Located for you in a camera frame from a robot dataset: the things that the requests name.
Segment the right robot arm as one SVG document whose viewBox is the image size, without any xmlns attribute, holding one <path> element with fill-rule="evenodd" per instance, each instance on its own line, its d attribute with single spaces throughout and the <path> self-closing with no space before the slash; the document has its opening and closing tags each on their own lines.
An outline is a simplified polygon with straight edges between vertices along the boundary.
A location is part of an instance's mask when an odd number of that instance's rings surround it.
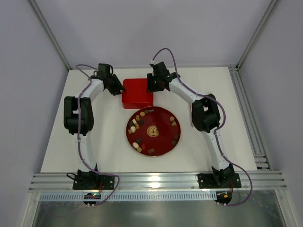
<svg viewBox="0 0 303 227">
<path fill-rule="evenodd" d="M 147 90 L 158 92 L 168 90 L 191 106 L 193 126 L 202 133 L 212 160 L 211 174 L 198 174 L 199 188 L 241 188 L 240 177 L 233 164 L 226 160 L 223 146 L 220 145 L 220 112 L 213 94 L 202 95 L 192 89 L 180 78 L 177 72 L 170 73 L 165 63 L 154 61 L 150 66 L 152 73 L 147 74 Z"/>
</svg>

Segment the red box lid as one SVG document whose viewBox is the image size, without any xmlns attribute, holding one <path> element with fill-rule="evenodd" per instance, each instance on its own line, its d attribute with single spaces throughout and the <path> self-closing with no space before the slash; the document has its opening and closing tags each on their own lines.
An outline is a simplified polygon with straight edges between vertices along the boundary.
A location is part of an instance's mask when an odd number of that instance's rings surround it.
<svg viewBox="0 0 303 227">
<path fill-rule="evenodd" d="M 147 91 L 147 79 L 125 79 L 123 81 L 125 91 L 122 92 L 123 99 L 154 99 L 153 92 Z"/>
</svg>

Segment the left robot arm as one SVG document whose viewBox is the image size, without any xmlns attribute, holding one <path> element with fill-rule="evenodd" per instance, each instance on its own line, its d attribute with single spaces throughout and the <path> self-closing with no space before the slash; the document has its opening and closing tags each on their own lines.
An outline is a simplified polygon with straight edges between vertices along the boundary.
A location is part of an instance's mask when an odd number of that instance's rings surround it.
<svg viewBox="0 0 303 227">
<path fill-rule="evenodd" d="M 66 96 L 63 101 L 63 125 L 73 136 L 77 146 L 79 167 L 76 174 L 67 174 L 73 180 L 74 190 L 115 190 L 119 179 L 114 174 L 102 173 L 94 157 L 91 132 L 94 126 L 92 103 L 103 91 L 111 95 L 122 93 L 124 87 L 114 74 L 113 66 L 100 63 L 93 69 L 88 84 L 77 96 Z"/>
</svg>

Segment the red chocolate box with tray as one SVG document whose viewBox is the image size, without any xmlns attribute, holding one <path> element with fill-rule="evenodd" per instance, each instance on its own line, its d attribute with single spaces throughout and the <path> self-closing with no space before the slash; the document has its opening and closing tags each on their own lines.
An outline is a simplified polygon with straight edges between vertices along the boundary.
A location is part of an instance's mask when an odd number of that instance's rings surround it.
<svg viewBox="0 0 303 227">
<path fill-rule="evenodd" d="M 153 99 L 123 99 L 122 105 L 124 109 L 142 109 L 148 106 L 153 106 Z"/>
</svg>

